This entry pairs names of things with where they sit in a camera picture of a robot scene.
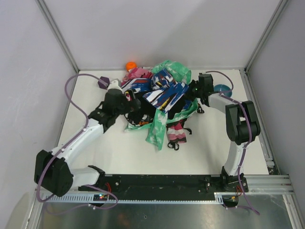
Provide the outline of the green white tie-dye cloth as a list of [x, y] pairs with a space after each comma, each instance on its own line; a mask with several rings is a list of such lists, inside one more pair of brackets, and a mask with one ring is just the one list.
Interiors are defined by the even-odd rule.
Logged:
[[[192, 72], [189, 68], [181, 64], [180, 62], [166, 60], [162, 63], [157, 64], [152, 67], [152, 73], [156, 74], [162, 69], [166, 69], [171, 73], [174, 79], [178, 81], [182, 81], [187, 83], [188, 85], [191, 82]], [[201, 106], [198, 103], [198, 100], [195, 98], [193, 101], [187, 99], [186, 93], [183, 95], [187, 101], [187, 105], [180, 112], [175, 114], [172, 120], [168, 118], [167, 113], [163, 113], [160, 110], [156, 109], [154, 119], [151, 123], [143, 125], [143, 126], [133, 126], [131, 124], [127, 124], [125, 131], [135, 131], [148, 129], [148, 135], [146, 137], [146, 141], [152, 145], [155, 145], [158, 150], [161, 150], [163, 147], [164, 139], [167, 138], [166, 134], [166, 125], [169, 123], [177, 122], [181, 119], [190, 118], [194, 113], [203, 113]]]

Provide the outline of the blue white patterned cloth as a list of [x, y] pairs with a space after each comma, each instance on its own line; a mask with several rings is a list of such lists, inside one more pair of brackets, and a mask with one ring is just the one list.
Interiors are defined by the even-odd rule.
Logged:
[[132, 90], [136, 93], [144, 93], [142, 96], [148, 103], [163, 113], [170, 109], [187, 92], [189, 86], [185, 82], [174, 79], [166, 69], [162, 69], [149, 78], [134, 78], [122, 83], [122, 90]]

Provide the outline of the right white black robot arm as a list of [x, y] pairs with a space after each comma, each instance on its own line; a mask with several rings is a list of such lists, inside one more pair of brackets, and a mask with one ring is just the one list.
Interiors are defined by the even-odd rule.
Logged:
[[189, 98], [200, 102], [225, 115], [226, 133], [230, 139], [227, 161], [218, 176], [207, 175], [203, 183], [206, 192], [235, 192], [245, 185], [243, 166], [248, 146], [261, 133], [256, 109], [252, 101], [239, 102], [229, 96], [234, 86], [225, 91], [214, 90], [213, 71], [199, 73], [198, 80], [192, 80], [186, 93]]

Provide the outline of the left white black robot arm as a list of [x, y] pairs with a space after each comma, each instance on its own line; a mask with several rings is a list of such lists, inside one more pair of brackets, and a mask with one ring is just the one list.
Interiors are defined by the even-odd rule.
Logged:
[[122, 92], [120, 89], [109, 89], [104, 100], [87, 115], [84, 127], [74, 137], [49, 152], [41, 150], [37, 154], [34, 171], [37, 188], [42, 187], [62, 197], [72, 187], [95, 185], [104, 171], [92, 165], [73, 169], [73, 162], [114, 125], [120, 115], [136, 111], [140, 105], [133, 90]]

